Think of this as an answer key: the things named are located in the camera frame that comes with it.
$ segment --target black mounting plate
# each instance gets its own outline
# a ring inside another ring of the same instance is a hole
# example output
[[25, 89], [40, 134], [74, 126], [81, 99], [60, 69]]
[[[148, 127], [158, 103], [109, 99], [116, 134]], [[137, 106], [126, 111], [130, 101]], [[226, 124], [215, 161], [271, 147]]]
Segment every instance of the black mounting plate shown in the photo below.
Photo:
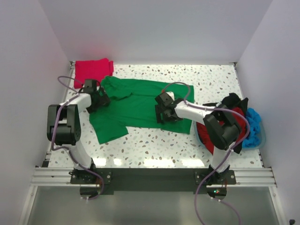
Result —
[[[104, 179], [103, 195], [114, 191], [168, 191], [194, 192], [201, 180], [208, 175], [208, 168], [96, 168], [94, 172]], [[233, 170], [225, 175], [227, 184], [236, 184]], [[71, 184], [90, 184], [86, 180], [71, 177]], [[199, 191], [206, 194], [206, 186], [222, 185], [224, 182], [206, 183]]]

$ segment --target cloth pile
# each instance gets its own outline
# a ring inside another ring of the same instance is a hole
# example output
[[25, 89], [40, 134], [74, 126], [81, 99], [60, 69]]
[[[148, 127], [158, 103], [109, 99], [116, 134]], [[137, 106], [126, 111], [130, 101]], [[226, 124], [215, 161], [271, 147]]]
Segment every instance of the cloth pile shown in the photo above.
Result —
[[[101, 60], [88, 60], [75, 62], [75, 79], [84, 83], [86, 79], [93, 79], [99, 81], [97, 86], [101, 83], [102, 79], [106, 76], [113, 75], [113, 61], [107, 58]], [[79, 82], [74, 81], [74, 88], [81, 88]]]
[[260, 122], [262, 121], [260, 115], [252, 108], [248, 108], [246, 113], [246, 119], [250, 124], [250, 133], [248, 137], [243, 141], [243, 148], [253, 148], [261, 143], [261, 139], [258, 138], [258, 134], [261, 131]]

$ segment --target pink towel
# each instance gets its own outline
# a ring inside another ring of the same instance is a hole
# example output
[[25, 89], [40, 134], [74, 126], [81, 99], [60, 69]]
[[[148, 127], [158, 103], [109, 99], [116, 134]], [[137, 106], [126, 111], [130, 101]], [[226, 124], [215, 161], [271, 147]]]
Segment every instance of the pink towel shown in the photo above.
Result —
[[[75, 63], [75, 79], [84, 83], [85, 79], [94, 79], [99, 82], [105, 76], [113, 75], [113, 61], [107, 58], [101, 60], [76, 61]], [[81, 88], [79, 82], [74, 81], [74, 88]]]

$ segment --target glass panel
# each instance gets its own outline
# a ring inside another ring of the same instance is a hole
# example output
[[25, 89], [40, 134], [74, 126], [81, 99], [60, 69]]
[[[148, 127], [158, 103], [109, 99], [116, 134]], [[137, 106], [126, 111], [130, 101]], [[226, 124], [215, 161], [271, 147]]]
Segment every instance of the glass panel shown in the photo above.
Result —
[[[231, 187], [225, 198], [243, 225], [278, 225], [268, 188]], [[234, 225], [227, 206], [198, 196], [198, 209], [208, 225]], [[29, 225], [193, 225], [200, 224], [194, 195], [188, 192], [115, 192], [86, 203], [78, 187], [39, 187]]]

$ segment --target green t-shirt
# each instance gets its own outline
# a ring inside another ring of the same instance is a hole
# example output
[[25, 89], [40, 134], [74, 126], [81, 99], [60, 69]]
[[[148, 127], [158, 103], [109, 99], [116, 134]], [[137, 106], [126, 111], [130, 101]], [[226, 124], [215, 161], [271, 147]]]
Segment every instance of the green t-shirt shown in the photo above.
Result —
[[[191, 120], [184, 119], [177, 122], [159, 124], [155, 115], [155, 97], [168, 83], [119, 79], [107, 76], [101, 86], [105, 89], [111, 102], [107, 107], [101, 107], [90, 114], [90, 123], [94, 127], [100, 144], [117, 139], [128, 134], [127, 127], [161, 128], [177, 133], [189, 134]], [[172, 91], [176, 98], [184, 98], [188, 89], [184, 85], [174, 84], [166, 91]], [[194, 102], [194, 88], [187, 98]]]

